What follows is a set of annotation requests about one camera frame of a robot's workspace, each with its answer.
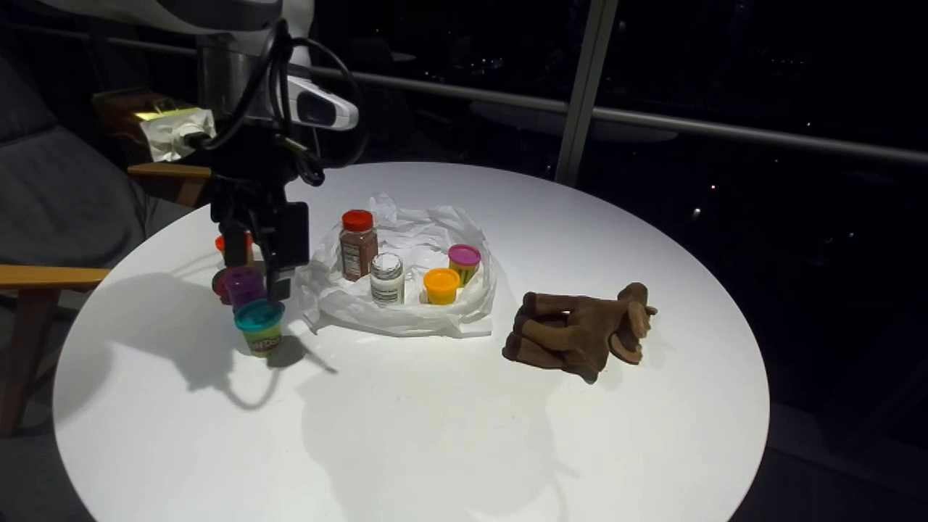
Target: yellow lid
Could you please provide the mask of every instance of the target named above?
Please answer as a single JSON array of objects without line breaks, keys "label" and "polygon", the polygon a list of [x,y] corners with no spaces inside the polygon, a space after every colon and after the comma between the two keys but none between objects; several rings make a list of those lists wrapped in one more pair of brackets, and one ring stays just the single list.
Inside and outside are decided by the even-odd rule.
[{"label": "yellow lid", "polygon": [[448,267],[441,267],[441,270],[428,270],[422,284],[425,284],[431,304],[448,304],[448,303],[454,303],[454,293],[460,287],[460,277]]}]

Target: white plastic bag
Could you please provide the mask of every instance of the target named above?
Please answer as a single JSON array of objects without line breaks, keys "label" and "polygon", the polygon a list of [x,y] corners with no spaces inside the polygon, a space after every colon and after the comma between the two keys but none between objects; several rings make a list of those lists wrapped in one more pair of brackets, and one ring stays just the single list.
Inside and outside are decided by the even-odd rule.
[{"label": "white plastic bag", "polygon": [[[370,201],[376,251],[396,254],[405,267],[405,303],[370,300],[370,277],[344,281],[340,270],[340,223],[327,232],[324,251],[296,274],[296,293],[312,332],[341,325],[390,336],[488,336],[493,335],[493,259],[483,232],[454,206],[396,210],[390,197]],[[422,274],[447,267],[453,243],[480,251],[474,277],[447,307],[422,304]]]}]

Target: brown stuffed toy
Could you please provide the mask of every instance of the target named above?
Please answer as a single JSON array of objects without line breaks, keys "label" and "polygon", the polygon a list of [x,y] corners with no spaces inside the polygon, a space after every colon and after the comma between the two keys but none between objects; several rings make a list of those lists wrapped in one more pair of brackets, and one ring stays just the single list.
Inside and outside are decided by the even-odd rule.
[{"label": "brown stuffed toy", "polygon": [[615,303],[525,293],[501,358],[595,383],[608,351],[628,367],[641,364],[637,339],[650,332],[651,313],[641,281],[624,287]]}]

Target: chair armrest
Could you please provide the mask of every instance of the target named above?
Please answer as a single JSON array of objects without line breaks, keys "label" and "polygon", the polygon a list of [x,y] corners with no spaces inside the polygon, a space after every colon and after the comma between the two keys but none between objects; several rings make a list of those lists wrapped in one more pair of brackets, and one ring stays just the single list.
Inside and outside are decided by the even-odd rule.
[{"label": "chair armrest", "polygon": [[108,274],[100,267],[0,264],[0,290],[87,290],[103,281]]},{"label": "chair armrest", "polygon": [[137,164],[137,167],[128,167],[124,172],[140,180],[177,180],[179,193],[174,194],[174,201],[183,206],[196,206],[202,185],[211,178],[206,167],[183,167],[183,164]]}]

